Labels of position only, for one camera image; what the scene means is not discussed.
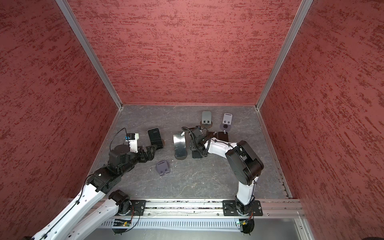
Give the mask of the grey purple phone stand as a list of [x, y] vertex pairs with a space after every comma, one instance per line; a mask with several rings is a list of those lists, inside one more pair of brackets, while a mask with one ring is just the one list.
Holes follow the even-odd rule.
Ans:
[[168, 161], [160, 161], [156, 164], [155, 169], [160, 177], [169, 174], [171, 172]]

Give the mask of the wooden round base phone stand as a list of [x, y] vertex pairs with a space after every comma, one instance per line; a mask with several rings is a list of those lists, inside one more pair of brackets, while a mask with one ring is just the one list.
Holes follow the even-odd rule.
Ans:
[[207, 129], [212, 127], [213, 122], [212, 122], [212, 112], [211, 111], [203, 111], [202, 112], [202, 119], [201, 119], [200, 125], [203, 128], [207, 128]]

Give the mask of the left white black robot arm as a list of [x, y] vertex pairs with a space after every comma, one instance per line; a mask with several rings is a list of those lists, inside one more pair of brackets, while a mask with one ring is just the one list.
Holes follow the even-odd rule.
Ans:
[[112, 192], [122, 176], [136, 164], [154, 159], [156, 145], [138, 147], [118, 145], [109, 152], [108, 164], [91, 174], [78, 195], [49, 224], [25, 240], [82, 240], [102, 222], [118, 212], [132, 212], [130, 197], [122, 191]]

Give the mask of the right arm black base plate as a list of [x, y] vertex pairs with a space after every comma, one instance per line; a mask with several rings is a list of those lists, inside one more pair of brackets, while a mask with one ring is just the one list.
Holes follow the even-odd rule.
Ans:
[[248, 205], [243, 205], [237, 200], [224, 200], [222, 204], [224, 216], [249, 217], [252, 213], [255, 217], [263, 216], [261, 202], [257, 200], [252, 200]]

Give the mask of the maroon edged reflective phone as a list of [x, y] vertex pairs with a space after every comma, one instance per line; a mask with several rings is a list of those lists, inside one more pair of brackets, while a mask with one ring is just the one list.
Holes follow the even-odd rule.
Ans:
[[229, 134], [227, 132], [225, 132], [225, 131], [217, 132], [216, 138], [219, 141], [222, 141], [222, 142], [229, 142]]

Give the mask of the purple round base phone stand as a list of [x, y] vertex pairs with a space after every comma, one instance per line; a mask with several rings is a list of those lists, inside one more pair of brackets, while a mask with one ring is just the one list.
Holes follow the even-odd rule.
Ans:
[[233, 115], [229, 113], [224, 113], [222, 123], [220, 124], [220, 129], [223, 132], [228, 132], [232, 128], [232, 118]]

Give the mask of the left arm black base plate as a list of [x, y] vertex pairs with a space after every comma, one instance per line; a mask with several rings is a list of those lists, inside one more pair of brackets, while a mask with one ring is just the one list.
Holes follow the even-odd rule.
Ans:
[[142, 216], [146, 208], [146, 200], [124, 200], [119, 205], [118, 215], [119, 216], [133, 216], [138, 214]]

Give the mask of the black phone with white tag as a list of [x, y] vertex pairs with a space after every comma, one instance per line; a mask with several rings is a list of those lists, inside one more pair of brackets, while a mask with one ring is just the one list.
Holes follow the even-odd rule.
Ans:
[[217, 138], [217, 132], [208, 132], [208, 138]]

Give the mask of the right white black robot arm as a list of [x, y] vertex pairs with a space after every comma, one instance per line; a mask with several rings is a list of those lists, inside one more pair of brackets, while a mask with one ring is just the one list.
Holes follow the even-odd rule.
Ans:
[[235, 202], [238, 214], [247, 216], [254, 204], [255, 184], [264, 169], [264, 164], [246, 141], [229, 143], [203, 133], [200, 126], [182, 128], [190, 136], [193, 159], [217, 155], [226, 159], [239, 181]]

